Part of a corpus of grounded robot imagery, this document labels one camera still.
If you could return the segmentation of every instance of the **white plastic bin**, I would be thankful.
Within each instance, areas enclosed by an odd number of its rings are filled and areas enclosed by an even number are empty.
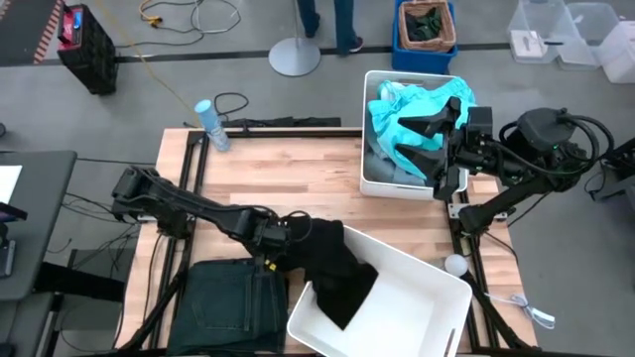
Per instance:
[[[617,26],[619,19],[615,15],[613,8],[608,4],[572,3],[567,5],[567,8],[571,13],[571,18],[580,38],[593,54],[593,61],[582,60],[580,62],[583,58],[571,56],[572,60],[569,62],[561,58],[560,65],[564,69],[597,69],[600,67],[597,49]]]
[[[597,54],[613,83],[635,83],[635,21],[622,21],[606,37]]]
[[[404,199],[433,199],[433,188],[429,186],[394,184],[389,181],[378,181],[367,178],[364,174],[364,153],[368,150],[366,135],[373,135],[372,118],[368,113],[368,102],[377,99],[377,88],[384,80],[391,80],[405,85],[415,84],[433,90],[441,87],[454,78],[453,75],[423,74],[390,70],[370,70],[364,77],[363,126],[361,146],[361,174],[359,190],[366,195],[394,197]],[[459,188],[467,188],[467,170],[461,170]]]
[[[368,297],[341,330],[318,308],[307,283],[289,334],[327,357],[453,357],[472,297],[469,285],[350,227],[344,241],[379,272]]]
[[[548,63],[558,56],[571,64],[595,63],[563,0],[519,0],[507,34],[520,63]]]

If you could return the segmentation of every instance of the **gray floor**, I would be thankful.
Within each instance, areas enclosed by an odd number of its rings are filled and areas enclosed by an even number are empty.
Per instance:
[[[94,0],[84,3],[111,34],[121,37],[102,17]],[[459,42],[504,42],[505,29],[516,1],[454,0]],[[618,15],[635,19],[630,0],[608,1]],[[135,41],[182,41],[138,22],[137,2],[105,1]],[[217,4],[201,8],[205,24],[223,27],[227,12]],[[317,41],[332,48],[333,15],[330,1],[319,1],[322,28]],[[227,34],[209,36],[191,47],[144,47],[146,55],[261,51],[293,33],[289,0],[244,1],[242,23]],[[392,2],[357,2],[359,35],[371,46],[390,44]],[[175,27],[188,25],[187,9],[156,12]],[[48,58],[56,55],[50,49]],[[223,91],[239,91],[251,104],[233,118],[280,116],[340,116],[346,126],[359,126],[363,76],[370,69],[390,69],[390,55],[322,58],[319,68],[302,78],[282,77],[266,59],[166,61],[152,64],[154,71],[188,103]],[[635,85],[614,85],[602,70],[562,71],[554,63],[522,65],[508,51],[463,52],[450,72],[460,75],[482,105],[494,107],[497,128],[536,107],[567,107],[595,117],[611,129],[618,143],[633,137]],[[187,112],[170,93],[158,86],[139,63],[122,64],[118,91],[94,97],[60,66],[0,68],[0,113],[11,133],[0,140],[0,150],[72,149],[81,157],[153,162],[162,131],[180,127]],[[77,163],[69,191],[107,200],[123,167]],[[519,207],[519,211],[531,202]],[[557,328],[536,328],[540,344],[548,350],[632,356],[635,349],[635,213],[617,197],[594,203],[581,184],[566,193],[552,194],[539,208],[515,225],[514,246],[531,303],[557,317]],[[117,224],[96,222],[63,211],[51,250],[72,238],[74,249],[94,249],[123,231]],[[69,250],[48,259],[65,263]],[[103,260],[101,268],[109,261]],[[70,301],[70,307],[84,301]],[[111,344],[118,306],[95,308],[89,302],[68,317],[64,328],[71,343],[82,349],[107,349]],[[80,309],[104,318],[82,320]],[[72,350],[60,343],[57,354]]]

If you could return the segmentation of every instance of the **white ball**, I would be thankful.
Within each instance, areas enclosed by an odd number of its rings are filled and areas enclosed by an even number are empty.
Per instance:
[[[463,274],[467,273],[467,261],[465,258],[458,254],[452,254],[449,257],[445,258],[445,271],[454,275],[455,277],[460,277]]]

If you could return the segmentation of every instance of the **blue jeans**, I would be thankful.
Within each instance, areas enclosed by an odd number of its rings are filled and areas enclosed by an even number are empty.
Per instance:
[[[286,324],[281,273],[259,269],[253,259],[198,262],[188,272],[168,356],[282,352]]]
[[[333,2],[335,3],[337,51],[341,55],[348,55],[350,49],[357,44],[357,35],[353,29],[354,0],[333,0]],[[298,0],[298,9],[305,32],[309,36],[314,35],[319,26],[316,0]]]

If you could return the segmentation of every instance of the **black crate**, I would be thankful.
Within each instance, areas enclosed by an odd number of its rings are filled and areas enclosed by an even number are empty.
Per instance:
[[[115,47],[101,25],[95,20],[86,5],[64,8],[65,11],[82,13],[78,29],[78,44],[65,48],[60,44],[58,56],[62,63],[81,81],[92,94],[110,94],[116,90],[117,63]],[[62,36],[64,12],[60,19],[59,36]]]

